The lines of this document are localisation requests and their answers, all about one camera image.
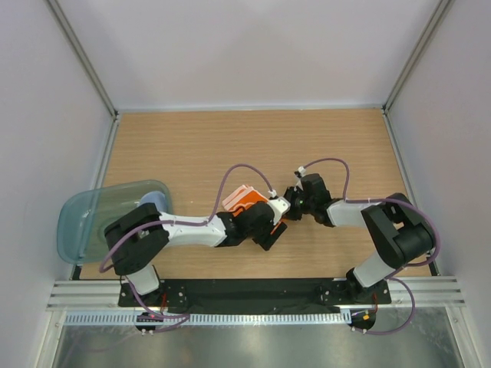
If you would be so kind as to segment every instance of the gray floor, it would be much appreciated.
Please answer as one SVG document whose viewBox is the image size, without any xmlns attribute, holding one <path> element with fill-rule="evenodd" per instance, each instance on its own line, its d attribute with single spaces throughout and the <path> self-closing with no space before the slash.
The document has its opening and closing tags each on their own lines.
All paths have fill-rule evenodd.
<svg viewBox="0 0 491 368">
<path fill-rule="evenodd" d="M 396 327 L 406 316 L 407 310 L 379 310 L 374 330 Z M 409 327 L 386 337 L 362 336 L 345 325 L 185 327 L 145 337 L 135 330 L 65 327 L 54 366 L 463 367 L 442 308 L 418 309 Z"/>
</svg>

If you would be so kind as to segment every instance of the white backdrop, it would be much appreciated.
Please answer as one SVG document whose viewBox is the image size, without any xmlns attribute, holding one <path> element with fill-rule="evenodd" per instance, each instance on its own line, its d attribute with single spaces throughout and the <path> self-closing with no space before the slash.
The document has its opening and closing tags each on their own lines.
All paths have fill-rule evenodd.
<svg viewBox="0 0 491 368">
<path fill-rule="evenodd" d="M 438 265 L 463 287 L 491 366 L 491 2 L 455 2 L 390 112 Z"/>
<path fill-rule="evenodd" d="M 381 105 L 437 0 L 60 0 L 117 109 Z"/>
<path fill-rule="evenodd" d="M 64 202 L 94 181 L 110 116 L 44 2 L 0 2 L 0 366 L 35 366 Z"/>
</svg>

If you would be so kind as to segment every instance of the wooden tabletop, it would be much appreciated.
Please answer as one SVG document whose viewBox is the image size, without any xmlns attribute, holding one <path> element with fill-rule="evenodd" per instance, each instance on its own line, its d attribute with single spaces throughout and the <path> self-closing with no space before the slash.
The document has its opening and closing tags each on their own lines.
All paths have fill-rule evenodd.
<svg viewBox="0 0 491 368">
<path fill-rule="evenodd" d="M 348 161 L 348 197 L 366 199 L 404 192 L 394 151 L 379 110 L 265 110 L 124 114 L 105 186 L 157 179 L 171 192 L 177 215 L 209 215 L 225 171 L 249 163 L 266 174 L 279 195 L 296 183 L 293 172 L 321 157 Z M 341 196 L 344 167 L 319 163 L 333 196 Z M 267 195 L 253 171 L 237 169 L 223 198 L 242 184 Z M 250 240 L 238 247 L 191 245 L 163 249 L 153 260 L 161 278 L 329 278 L 343 277 L 374 251 L 366 229 L 326 228 L 305 216 L 289 222 L 270 251 Z M 401 275 L 427 276 L 427 267 Z M 99 274 L 82 268 L 82 279 Z"/>
</svg>

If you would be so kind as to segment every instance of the plastic bin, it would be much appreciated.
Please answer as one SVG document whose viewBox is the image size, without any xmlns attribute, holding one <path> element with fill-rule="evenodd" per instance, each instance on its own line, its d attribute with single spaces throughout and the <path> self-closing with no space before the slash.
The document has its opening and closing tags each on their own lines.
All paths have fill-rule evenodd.
<svg viewBox="0 0 491 368">
<path fill-rule="evenodd" d="M 108 251 L 104 229 L 135 209 L 150 192 L 163 193 L 165 212 L 173 213 L 169 190 L 157 180 L 89 190 L 67 200 L 58 219 L 57 248 L 61 259 L 73 265 L 101 261 Z"/>
</svg>

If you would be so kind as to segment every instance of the white panel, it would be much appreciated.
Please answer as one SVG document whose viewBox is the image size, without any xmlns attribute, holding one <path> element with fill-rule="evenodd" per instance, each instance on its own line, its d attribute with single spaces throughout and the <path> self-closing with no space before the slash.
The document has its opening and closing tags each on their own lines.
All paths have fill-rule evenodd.
<svg viewBox="0 0 491 368">
<path fill-rule="evenodd" d="M 64 202 L 89 189 L 110 118 L 46 5 L 0 2 L 0 366 L 32 367 Z"/>
<path fill-rule="evenodd" d="M 491 341 L 491 2 L 456 1 L 390 116 L 421 207 Z M 489 349 L 482 349 L 489 359 Z"/>
<path fill-rule="evenodd" d="M 382 104 L 437 0 L 61 0 L 119 109 Z"/>
</svg>

